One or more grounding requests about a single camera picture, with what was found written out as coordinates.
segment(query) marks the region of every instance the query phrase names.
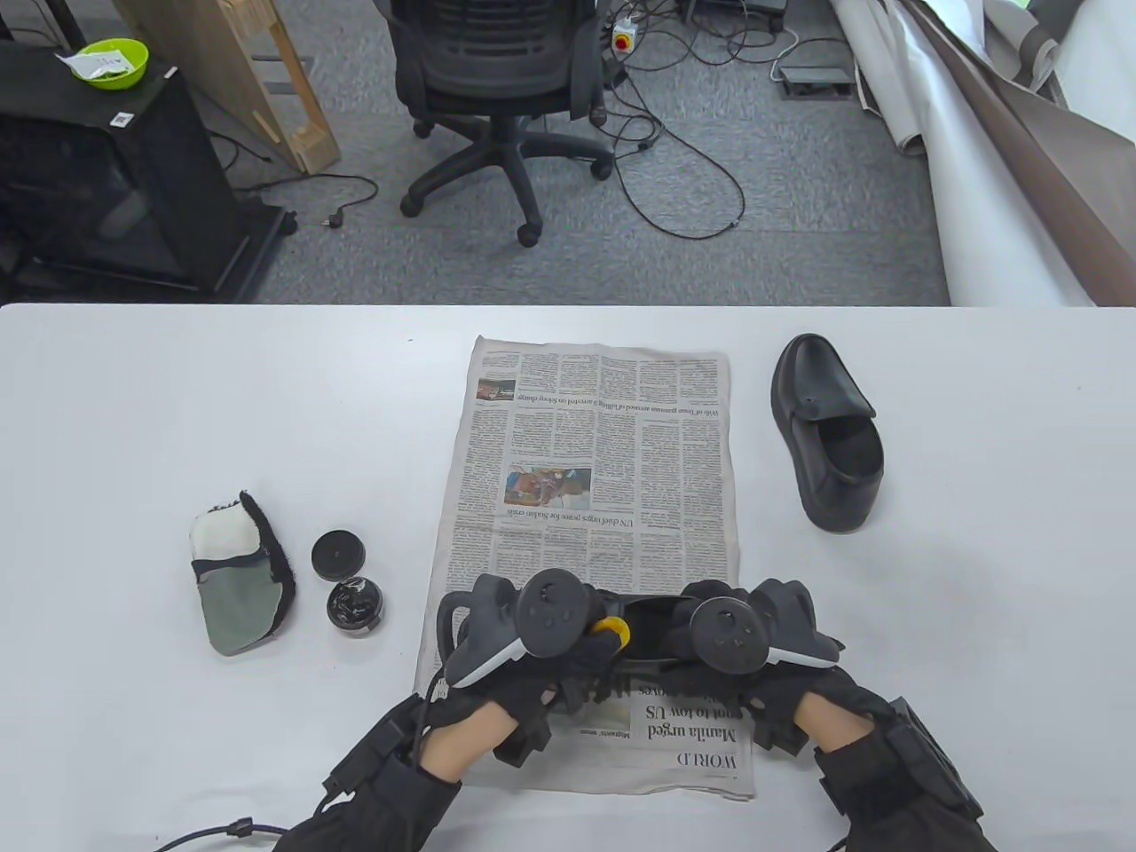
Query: white table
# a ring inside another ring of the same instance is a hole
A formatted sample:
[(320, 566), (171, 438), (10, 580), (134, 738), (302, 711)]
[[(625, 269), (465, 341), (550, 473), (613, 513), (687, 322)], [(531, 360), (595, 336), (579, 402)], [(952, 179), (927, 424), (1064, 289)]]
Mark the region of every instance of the white table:
[[(887, 474), (850, 536), (805, 519), (769, 414), (803, 331), (879, 410)], [(846, 668), (912, 702), (1003, 852), (1133, 849), (1136, 312), (147, 306), (0, 310), (6, 847), (148, 852), (310, 812), (409, 691), (478, 334), (724, 350), (743, 582), (809, 585)], [(187, 532), (240, 488), (299, 596), (275, 641), (223, 659)], [(366, 640), (335, 634), (308, 558), (340, 526), (387, 593)], [(842, 835), (811, 760), (757, 771), (750, 803), (468, 790), (431, 849), (807, 852)]]

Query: wooden board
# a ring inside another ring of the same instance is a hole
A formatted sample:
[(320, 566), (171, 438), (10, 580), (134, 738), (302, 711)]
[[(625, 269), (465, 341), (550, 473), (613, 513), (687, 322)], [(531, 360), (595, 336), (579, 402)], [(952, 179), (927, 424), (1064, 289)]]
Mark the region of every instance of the wooden board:
[[(335, 136), (311, 89), (273, 0), (114, 0), (119, 15), (150, 50), (286, 162), (315, 174), (340, 158)], [(308, 124), (287, 133), (273, 109), (245, 41), (268, 31), (303, 103)]]

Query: black shoe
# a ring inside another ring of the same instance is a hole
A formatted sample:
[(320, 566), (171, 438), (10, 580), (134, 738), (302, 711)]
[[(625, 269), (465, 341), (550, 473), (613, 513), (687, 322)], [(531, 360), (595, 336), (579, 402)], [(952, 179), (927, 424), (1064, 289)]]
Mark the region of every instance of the black shoe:
[(829, 533), (858, 529), (884, 478), (884, 445), (871, 421), (876, 410), (833, 344), (818, 334), (793, 339), (777, 361), (770, 396), (804, 513)]

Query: newspaper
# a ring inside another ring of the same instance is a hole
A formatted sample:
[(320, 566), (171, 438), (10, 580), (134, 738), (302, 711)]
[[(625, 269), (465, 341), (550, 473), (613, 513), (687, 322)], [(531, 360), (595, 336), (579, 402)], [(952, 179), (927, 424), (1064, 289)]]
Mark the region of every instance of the newspaper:
[[(416, 686), (437, 670), (442, 595), (483, 573), (518, 587), (567, 568), (616, 592), (737, 584), (729, 367), (720, 354), (478, 339), (445, 490)], [(507, 788), (754, 794), (750, 736), (717, 704), (648, 684), (553, 716), (520, 769), (487, 759), (469, 780)]]

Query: black cord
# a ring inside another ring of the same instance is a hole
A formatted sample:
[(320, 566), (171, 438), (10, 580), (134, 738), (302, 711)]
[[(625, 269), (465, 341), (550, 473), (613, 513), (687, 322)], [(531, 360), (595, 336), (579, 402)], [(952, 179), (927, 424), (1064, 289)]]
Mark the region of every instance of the black cord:
[(251, 148), (249, 148), (247, 144), (244, 144), (243, 142), (241, 142), (240, 140), (233, 139), (232, 136), (226, 136), (224, 133), (218, 133), (217, 131), (209, 131), (209, 135), (212, 139), (223, 139), (226, 142), (228, 142), (231, 145), (233, 145), (233, 159), (231, 159), (228, 162), (225, 164), (225, 168), (224, 168), (225, 172), (228, 172), (231, 168), (233, 168), (233, 166), (236, 165), (236, 161), (241, 158), (241, 152), (242, 151), (248, 151), (250, 156), (256, 157), (261, 162), (272, 162), (273, 161), (272, 157), (266, 157), (266, 156), (264, 156), (261, 153), (257, 153)]
[[(733, 175), (733, 173), (729, 172), (729, 169), (727, 169), (725, 166), (722, 166), (720, 162), (713, 159), (705, 151), (702, 151), (696, 145), (692, 144), (691, 142), (687, 142), (685, 139), (676, 134), (673, 130), (670, 130), (667, 126), (667, 124), (658, 115), (655, 115), (651, 110), (651, 108), (646, 103), (646, 100), (643, 97), (643, 93), (640, 91), (638, 85), (632, 77), (630, 72), (654, 74), (658, 72), (669, 70), (670, 68), (675, 68), (682, 65), (688, 59), (693, 59), (694, 61), (711, 68), (720, 68), (732, 62), (740, 62), (742, 65), (769, 65), (770, 66), (769, 78), (774, 82), (778, 82), (777, 78), (778, 64), (788, 56), (791, 56), (802, 45), (822, 41), (841, 42), (844, 44), (847, 43), (846, 40), (840, 37), (824, 36), (824, 37), (802, 39), (792, 30), (785, 30), (784, 32), (788, 33), (794, 40), (791, 44), (788, 44), (785, 49), (776, 53), (771, 53), (769, 56), (761, 56), (757, 58), (750, 58), (749, 56), (746, 56), (746, 51), (771, 50), (777, 44), (778, 36), (765, 30), (758, 28), (754, 24), (751, 24), (749, 19), (750, 18), (749, 11), (745, 8), (744, 2), (740, 0), (740, 3), (742, 6), (742, 10), (745, 16), (745, 20), (740, 27), (737, 27), (733, 32), (728, 33), (721, 32), (709, 20), (702, 19), (700, 16), (695, 16), (691, 22), (694, 26), (694, 34), (690, 39), (687, 39), (684, 37), (684, 35), (682, 35), (680, 33), (674, 32), (673, 30), (665, 30), (661, 27), (652, 28), (651, 26), (652, 23), (682, 19), (677, 6), (671, 5), (669, 8), (663, 9), (663, 6), (668, 5), (668, 0), (659, 0), (659, 2), (657, 2), (654, 6), (650, 5), (648, 0), (625, 0), (625, 2), (619, 6), (619, 8), (615, 9), (612, 12), (609, 14), (607, 26), (603, 28), (603, 32), (600, 36), (601, 42), (607, 44), (610, 41), (612, 26), (616, 24), (617, 20), (619, 20), (623, 17), (629, 17), (638, 27), (635, 48), (628, 56), (624, 57), (624, 66), (623, 66), (624, 70), (627, 73), (627, 83), (635, 92), (635, 97), (638, 99), (638, 103), (632, 103), (628, 102), (627, 100), (624, 100), (624, 98), (619, 95), (619, 92), (616, 89), (612, 89), (611, 94), (615, 98), (615, 100), (618, 101), (624, 107), (626, 107), (629, 111), (620, 112), (617, 110), (609, 109), (608, 110), (609, 116), (623, 118), (624, 123), (619, 127), (619, 130), (615, 133), (607, 131), (602, 127), (599, 130), (601, 133), (603, 133), (605, 136), (608, 136), (613, 141), (612, 147), (616, 151), (616, 158), (615, 158), (616, 175), (619, 178), (619, 186), (623, 190), (624, 197), (627, 199), (627, 202), (632, 206), (632, 209), (634, 209), (635, 212), (640, 216), (640, 218), (642, 218), (648, 225), (650, 225), (654, 229), (663, 234), (667, 234), (669, 236), (678, 237), (680, 240), (690, 240), (696, 242), (712, 240), (716, 236), (720, 236), (721, 234), (725, 234), (726, 232), (736, 228), (741, 223), (742, 217), (745, 216), (745, 209), (746, 209), (745, 190), (742, 187), (742, 184)], [(762, 40), (760, 43), (757, 44), (751, 43), (749, 39), (750, 39), (750, 33), (752, 32), (757, 32), (765, 35), (766, 40)], [(699, 36), (702, 34), (705, 34), (713, 39), (718, 39), (724, 43), (726, 49), (725, 59), (721, 60), (711, 59), (709, 57), (701, 55), (696, 50), (695, 44), (698, 43)], [(632, 65), (629, 61), (630, 58), (642, 49), (649, 35), (665, 35), (669, 39), (673, 39), (677, 41), (679, 44), (682, 44), (685, 48), (685, 51), (677, 59), (674, 59), (660, 66)], [(642, 127), (643, 130), (637, 135), (632, 135), (629, 133), (630, 130), (633, 128), (638, 130), (640, 127)], [(698, 154), (701, 159), (709, 162), (711, 166), (715, 167), (715, 169), (724, 174), (734, 185), (734, 189), (737, 191), (740, 201), (738, 211), (737, 215), (733, 219), (730, 219), (730, 222), (727, 225), (725, 225), (724, 227), (719, 228), (718, 231), (711, 234), (703, 234), (703, 235), (680, 234), (676, 231), (671, 231), (667, 227), (663, 227), (659, 223), (654, 222), (635, 202), (635, 199), (632, 197), (629, 190), (627, 189), (627, 183), (624, 177), (623, 169), (620, 167), (620, 161), (626, 159), (627, 157), (634, 157), (640, 153), (645, 153), (646, 151), (651, 150), (655, 145), (655, 143), (665, 135), (674, 139), (684, 148), (686, 148), (687, 150)], [(619, 147), (621, 143), (634, 144), (635, 148), (629, 151), (620, 152)]]
[(354, 207), (356, 204), (366, 204), (371, 201), (376, 195), (378, 195), (378, 184), (371, 181), (369, 177), (364, 175), (341, 175), (335, 172), (321, 172), (318, 175), (292, 175), (291, 177), (282, 177), (278, 181), (265, 181), (264, 183), (257, 183), (252, 186), (239, 186), (234, 189), (234, 192), (264, 192), (265, 190), (270, 190), (275, 186), (285, 186), (291, 183), (302, 183), (304, 181), (317, 181), (321, 177), (334, 177), (340, 181), (362, 181), (365, 184), (370, 186), (370, 192), (362, 198), (357, 198), (353, 201), (348, 201), (335, 208), (335, 212), (324, 219), (324, 225), (329, 228), (341, 228), (343, 227), (343, 211), (349, 207)]
[[(629, 203), (632, 206), (632, 209), (640, 216), (641, 219), (643, 219), (643, 222), (645, 222), (648, 225), (650, 225), (651, 227), (653, 227), (655, 231), (659, 231), (660, 233), (667, 234), (667, 236), (677, 237), (679, 240), (687, 240), (687, 241), (691, 241), (691, 242), (705, 242), (707, 240), (713, 240), (715, 237), (721, 236), (726, 232), (733, 231), (734, 228), (736, 228), (738, 226), (738, 224), (742, 222), (742, 217), (745, 216), (745, 190), (742, 189), (742, 184), (738, 182), (738, 179), (736, 177), (734, 177), (733, 173), (728, 168), (726, 168), (720, 162), (718, 162), (718, 160), (716, 160), (713, 157), (711, 157), (710, 154), (708, 154), (705, 151), (703, 151), (702, 149), (698, 148), (696, 145), (691, 144), (685, 139), (683, 139), (677, 133), (675, 133), (673, 130), (670, 130), (667, 126), (667, 124), (661, 118), (659, 118), (659, 116), (657, 116), (651, 110), (650, 107), (648, 107), (646, 99), (643, 98), (643, 93), (640, 91), (638, 85), (635, 83), (635, 78), (632, 77), (630, 74), (627, 75), (627, 84), (635, 92), (635, 97), (638, 98), (640, 102), (637, 105), (636, 103), (628, 103), (627, 101), (625, 101), (619, 95), (619, 93), (617, 91), (612, 91), (612, 95), (615, 97), (615, 99), (617, 101), (619, 101), (620, 103), (623, 103), (628, 109), (638, 110), (640, 115), (632, 115), (632, 116), (625, 117), (624, 124), (619, 128), (619, 132), (616, 133), (615, 135), (612, 135), (610, 133), (608, 134), (609, 136), (611, 136), (615, 140), (613, 148), (616, 150), (616, 162), (615, 162), (615, 166), (616, 166), (616, 177), (619, 178), (619, 189), (623, 190), (624, 198), (627, 199), (627, 203)], [(650, 124), (650, 126), (651, 126), (651, 133), (648, 136), (643, 136), (643, 137), (627, 137), (626, 133), (627, 133), (628, 126), (632, 125), (636, 120), (648, 122)], [(703, 159), (707, 162), (709, 162), (718, 172), (720, 172), (721, 174), (724, 174), (726, 176), (726, 178), (734, 185), (734, 189), (737, 191), (737, 197), (738, 197), (738, 210), (737, 210), (737, 215), (734, 216), (729, 220), (729, 223), (727, 223), (722, 227), (720, 227), (717, 231), (715, 231), (712, 233), (709, 233), (709, 234), (683, 234), (683, 233), (679, 233), (678, 231), (671, 231), (670, 228), (660, 225), (658, 222), (655, 222), (654, 219), (652, 219), (646, 212), (644, 212), (643, 208), (641, 208), (638, 206), (638, 203), (636, 203), (635, 199), (632, 197), (630, 191), (627, 189), (627, 181), (624, 177), (624, 170), (623, 170), (623, 167), (620, 166), (620, 161), (623, 159), (625, 159), (626, 157), (633, 157), (635, 154), (645, 153), (646, 151), (651, 150), (651, 148), (654, 147), (655, 142), (658, 142), (663, 135), (670, 136), (673, 140), (675, 140), (676, 142), (678, 142), (680, 145), (683, 145), (684, 148), (686, 148), (688, 151), (692, 151), (693, 153), (698, 154), (701, 159)], [(619, 144), (620, 144), (620, 142), (634, 142), (635, 143), (635, 150), (633, 150), (633, 151), (625, 151), (625, 152), (620, 153), (619, 152)]]
[(35, 35), (39, 35), (41, 39), (47, 39), (58, 50), (62, 50), (64, 49), (64, 45), (59, 43), (59, 40), (56, 39), (56, 36), (48, 35), (42, 30), (36, 30), (35, 27), (31, 27), (31, 26), (10, 26), (10, 27), (8, 27), (8, 31), (12, 32), (12, 33), (34, 33)]
[(229, 822), (227, 826), (217, 826), (216, 828), (202, 828), (200, 832), (191, 832), (190, 834), (184, 834), (176, 841), (170, 841), (161, 849), (154, 852), (169, 852), (172, 849), (176, 849), (184, 843), (190, 843), (191, 841), (199, 841), (202, 837), (215, 837), (219, 834), (228, 835), (229, 837), (249, 837), (253, 834), (275, 834), (283, 837), (287, 834), (286, 828), (278, 828), (277, 826), (264, 826), (259, 822), (253, 822), (252, 817), (244, 817), (234, 822)]

